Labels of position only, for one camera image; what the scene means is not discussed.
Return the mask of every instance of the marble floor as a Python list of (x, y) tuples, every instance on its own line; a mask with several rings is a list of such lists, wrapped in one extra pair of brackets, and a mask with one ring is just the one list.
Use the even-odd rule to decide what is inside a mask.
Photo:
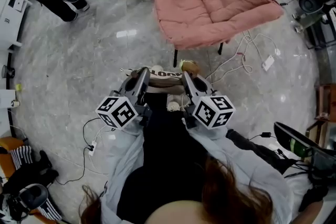
[[(153, 0), (88, 0), (91, 7), (72, 23), (64, 23), (45, 7), (34, 3), (27, 13), (22, 31), (23, 47), (14, 54), (16, 77), (21, 83), (18, 93), (21, 106), (13, 109), (14, 124), (22, 128), (36, 150), (44, 149), (59, 171), (64, 183), (83, 172), (82, 128), (96, 118), (95, 108), (109, 92), (118, 89), (125, 79), (120, 68), (161, 65), (172, 68), (173, 46), (161, 36), (153, 14)], [(248, 51), (246, 63), (254, 72), (243, 69), (228, 74), (215, 88), (227, 95), (237, 109), (229, 127), (246, 137), (272, 131), (280, 121), (303, 132), (312, 123), (315, 110), (314, 84), (318, 80), (317, 60), (306, 48), (305, 39), (292, 28), (293, 1), (285, 6), (285, 14), (277, 21), (251, 29), (252, 37), (262, 33), (278, 47), (275, 63), (266, 73), (255, 48)], [(192, 59), (208, 75), (230, 58), (242, 34), (224, 46), (181, 51), (180, 59)], [(257, 39), (256, 44), (266, 58), (274, 49), (270, 40)], [(240, 56), (224, 65), (212, 80), (241, 64)], [(86, 127), (91, 142), (100, 121)], [(92, 162), (86, 153), (85, 176), (65, 186), (55, 183), (50, 193), (65, 218), (78, 223), (78, 207), (83, 198), (81, 186), (91, 186), (100, 193), (107, 181), (103, 164), (105, 143), (98, 139)], [(257, 143), (269, 143), (255, 139)]]

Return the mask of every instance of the power strip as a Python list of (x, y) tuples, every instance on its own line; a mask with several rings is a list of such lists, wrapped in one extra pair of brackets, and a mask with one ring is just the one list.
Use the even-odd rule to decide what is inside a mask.
[(92, 151), (89, 151), (89, 155), (93, 156), (95, 150), (96, 150), (96, 146), (97, 146), (97, 142), (95, 140), (92, 141), (91, 145), (93, 146)]

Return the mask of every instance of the black and white striped fabric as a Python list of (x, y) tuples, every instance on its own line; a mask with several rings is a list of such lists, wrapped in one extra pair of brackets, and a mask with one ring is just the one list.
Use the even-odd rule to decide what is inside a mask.
[[(30, 146), (20, 146), (15, 150), (9, 151), (12, 156), (15, 169), (18, 170), (23, 164), (34, 163), (33, 149)], [(61, 220), (62, 216), (60, 210), (56, 207), (55, 203), (49, 198), (40, 207), (38, 207), (40, 213), (50, 220)]]
[(47, 201), (38, 207), (38, 210), (40, 213), (45, 216), (47, 219), (50, 220), (61, 220), (62, 216), (58, 212), (58, 208), (51, 202), (51, 200), (48, 198)]
[(20, 146), (15, 150), (9, 151), (9, 153), (12, 156), (16, 170), (23, 164), (35, 162), (33, 150), (30, 146)]

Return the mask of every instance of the white box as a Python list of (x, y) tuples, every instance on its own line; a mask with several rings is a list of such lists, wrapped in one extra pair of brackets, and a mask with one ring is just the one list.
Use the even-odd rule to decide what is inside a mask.
[(205, 96), (200, 97), (193, 116), (210, 130), (225, 126), (235, 111), (227, 96)]
[(104, 123), (112, 128), (122, 130), (138, 116), (127, 97), (105, 97), (96, 109)]

